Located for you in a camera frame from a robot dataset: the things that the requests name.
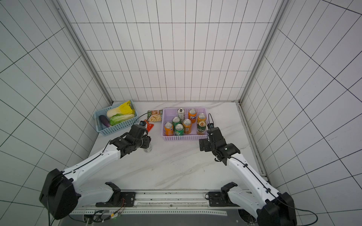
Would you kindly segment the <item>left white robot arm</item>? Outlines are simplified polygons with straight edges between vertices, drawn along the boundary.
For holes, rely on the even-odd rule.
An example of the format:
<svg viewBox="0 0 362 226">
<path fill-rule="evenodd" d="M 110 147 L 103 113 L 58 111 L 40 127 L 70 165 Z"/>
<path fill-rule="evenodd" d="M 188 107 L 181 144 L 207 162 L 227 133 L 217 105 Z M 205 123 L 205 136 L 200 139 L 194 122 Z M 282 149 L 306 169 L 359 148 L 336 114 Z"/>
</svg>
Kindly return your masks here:
<svg viewBox="0 0 362 226">
<path fill-rule="evenodd" d="M 94 189 L 85 189 L 83 185 L 107 165 L 138 148 L 149 148 L 151 138 L 148 133 L 142 124 L 132 125 L 129 132 L 108 141 L 102 150 L 86 160 L 65 170 L 50 171 L 39 197 L 49 216 L 59 220 L 82 206 L 117 207 L 124 204 L 121 189 L 112 182 L 105 182 Z"/>
</svg>

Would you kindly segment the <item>silver white drink can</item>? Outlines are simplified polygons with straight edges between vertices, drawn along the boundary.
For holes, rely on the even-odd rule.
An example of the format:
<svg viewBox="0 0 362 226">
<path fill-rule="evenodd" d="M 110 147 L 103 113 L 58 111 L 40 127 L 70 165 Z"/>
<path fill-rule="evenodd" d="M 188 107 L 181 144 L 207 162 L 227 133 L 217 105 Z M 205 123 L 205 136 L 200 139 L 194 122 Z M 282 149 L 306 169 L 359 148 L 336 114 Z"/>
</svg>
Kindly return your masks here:
<svg viewBox="0 0 362 226">
<path fill-rule="evenodd" d="M 147 148 L 144 148 L 144 152 L 150 153 L 152 151 L 152 144 L 149 144 Z"/>
</svg>

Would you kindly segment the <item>purple plastic basket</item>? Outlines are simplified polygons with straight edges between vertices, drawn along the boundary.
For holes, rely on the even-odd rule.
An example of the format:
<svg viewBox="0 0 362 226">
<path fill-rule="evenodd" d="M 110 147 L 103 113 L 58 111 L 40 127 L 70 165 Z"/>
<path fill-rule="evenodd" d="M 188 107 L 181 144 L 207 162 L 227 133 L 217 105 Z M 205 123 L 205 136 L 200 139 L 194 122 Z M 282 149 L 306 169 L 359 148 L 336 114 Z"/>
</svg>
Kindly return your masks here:
<svg viewBox="0 0 362 226">
<path fill-rule="evenodd" d="M 162 116 L 161 136 L 165 141 L 200 140 L 207 138 L 207 112 L 203 107 L 165 108 Z"/>
</svg>

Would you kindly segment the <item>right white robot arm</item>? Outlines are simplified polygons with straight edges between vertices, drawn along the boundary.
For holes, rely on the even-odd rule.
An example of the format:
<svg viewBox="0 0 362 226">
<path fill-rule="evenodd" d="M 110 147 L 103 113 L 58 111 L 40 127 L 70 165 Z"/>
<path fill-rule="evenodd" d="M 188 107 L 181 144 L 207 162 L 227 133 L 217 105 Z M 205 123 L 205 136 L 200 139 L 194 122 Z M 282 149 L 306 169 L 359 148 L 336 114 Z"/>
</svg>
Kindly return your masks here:
<svg viewBox="0 0 362 226">
<path fill-rule="evenodd" d="M 221 188 L 227 204 L 239 206 L 250 214 L 260 226 L 295 226 L 297 217 L 293 198 L 280 193 L 247 162 L 241 151 L 228 144 L 218 127 L 207 130 L 207 138 L 200 139 L 201 151 L 211 152 L 217 162 L 230 168 L 247 186 L 244 192 L 236 183 Z"/>
</svg>

